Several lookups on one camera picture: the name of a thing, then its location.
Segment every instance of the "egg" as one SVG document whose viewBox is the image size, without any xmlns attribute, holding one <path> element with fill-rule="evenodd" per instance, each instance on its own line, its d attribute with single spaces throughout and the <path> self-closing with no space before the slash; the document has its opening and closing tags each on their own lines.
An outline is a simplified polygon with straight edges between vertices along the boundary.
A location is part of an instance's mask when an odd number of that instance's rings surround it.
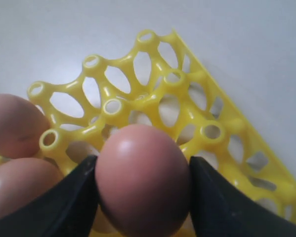
<svg viewBox="0 0 296 237">
<path fill-rule="evenodd" d="M 191 175 L 176 143 L 154 127 L 121 128 L 104 144 L 95 166 L 102 211 L 128 237 L 168 237 L 190 207 Z"/>
<path fill-rule="evenodd" d="M 32 157 L 39 150 L 39 138 L 49 129 L 43 113 L 29 101 L 0 94 L 0 156 Z"/>
<path fill-rule="evenodd" d="M 0 166 L 0 218 L 25 206 L 62 180 L 48 161 L 19 158 Z"/>
</svg>

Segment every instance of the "yellow egg tray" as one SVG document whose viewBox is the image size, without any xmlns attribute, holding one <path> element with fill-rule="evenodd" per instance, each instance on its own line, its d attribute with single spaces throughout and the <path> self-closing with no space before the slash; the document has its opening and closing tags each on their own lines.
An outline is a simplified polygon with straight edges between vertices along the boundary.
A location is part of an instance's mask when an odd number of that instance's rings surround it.
<svg viewBox="0 0 296 237">
<path fill-rule="evenodd" d="M 174 67 L 159 52 L 159 46 L 164 44 L 175 53 Z M 147 83 L 137 78 L 134 68 L 136 56 L 142 53 L 151 61 Z M 118 78 L 112 81 L 107 77 L 108 68 L 122 72 L 130 91 L 123 92 L 113 83 L 121 83 Z M 84 92 L 83 83 L 90 78 L 98 85 L 101 100 L 98 107 Z M 74 117 L 56 109 L 51 102 L 55 93 L 71 96 L 82 107 L 83 114 Z M 175 140 L 188 160 L 193 155 L 204 156 L 252 200 L 296 223 L 296 181 L 293 176 L 175 31 L 159 36 L 144 30 L 125 57 L 108 60 L 90 55 L 83 61 L 82 72 L 74 81 L 61 85 L 37 81 L 29 87 L 28 97 L 51 122 L 51 129 L 40 139 L 42 153 L 54 159 L 65 174 L 79 162 L 70 158 L 68 147 L 84 142 L 100 151 L 112 130 L 131 123 L 129 118 L 134 113 L 142 114 Z M 178 105 L 177 116 L 172 116 L 175 120 L 170 123 L 160 114 L 160 105 L 166 100 L 174 100 Z M 68 101 L 63 104 L 71 106 Z M 74 125 L 75 129 L 66 129 L 64 124 Z M 192 130 L 190 137 L 184 136 L 188 129 Z M 90 234 L 102 235 L 120 236 L 95 231 Z M 181 229 L 176 236 L 194 234 Z"/>
</svg>

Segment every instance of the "white background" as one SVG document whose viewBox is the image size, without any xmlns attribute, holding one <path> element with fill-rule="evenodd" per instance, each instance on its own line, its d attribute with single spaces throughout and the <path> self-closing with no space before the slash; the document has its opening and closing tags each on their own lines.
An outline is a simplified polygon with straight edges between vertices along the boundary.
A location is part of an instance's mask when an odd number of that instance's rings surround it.
<svg viewBox="0 0 296 237">
<path fill-rule="evenodd" d="M 296 177 L 296 0 L 0 0 L 0 93 L 66 83 L 175 28 Z"/>
</svg>

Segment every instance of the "black plastic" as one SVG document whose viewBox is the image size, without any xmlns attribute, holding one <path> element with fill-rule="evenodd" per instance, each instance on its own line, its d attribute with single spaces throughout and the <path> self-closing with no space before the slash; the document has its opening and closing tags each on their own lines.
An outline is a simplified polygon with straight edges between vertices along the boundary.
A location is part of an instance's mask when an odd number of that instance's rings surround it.
<svg viewBox="0 0 296 237">
<path fill-rule="evenodd" d="M 96 156 L 88 156 L 58 185 L 0 220 L 0 237 L 87 237 L 98 205 Z"/>
<path fill-rule="evenodd" d="M 296 225 L 249 199 L 203 158 L 191 157 L 191 217 L 198 237 L 296 237 Z"/>
</svg>

